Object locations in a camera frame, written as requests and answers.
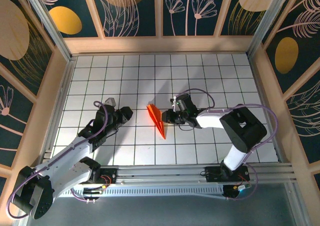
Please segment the paper airplane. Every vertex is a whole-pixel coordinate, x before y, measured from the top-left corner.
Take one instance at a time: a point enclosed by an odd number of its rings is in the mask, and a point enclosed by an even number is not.
[[[155,126],[159,130],[161,136],[166,139],[166,135],[164,133],[164,122],[162,122],[161,120],[161,111],[154,104],[149,104],[146,108],[148,109],[149,115]]]

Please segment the grid tile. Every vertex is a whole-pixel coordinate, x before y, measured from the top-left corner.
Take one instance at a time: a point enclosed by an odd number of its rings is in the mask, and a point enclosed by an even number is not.
[[[164,140],[149,116],[148,104],[155,104],[161,111],[170,109],[173,95],[189,88],[208,91],[216,108],[260,104],[245,54],[81,56],[72,76],[52,155],[69,145],[95,118],[94,101],[104,102],[113,97],[116,109],[129,106],[133,116],[90,155],[101,165],[221,162],[232,145],[223,129],[181,131],[177,126],[165,124]],[[191,98],[198,108],[212,105],[204,93],[192,91]],[[265,140],[270,132],[263,109],[250,110],[267,128]],[[190,129],[187,125],[181,128]],[[259,161],[278,161],[272,143],[259,148],[248,159]]]

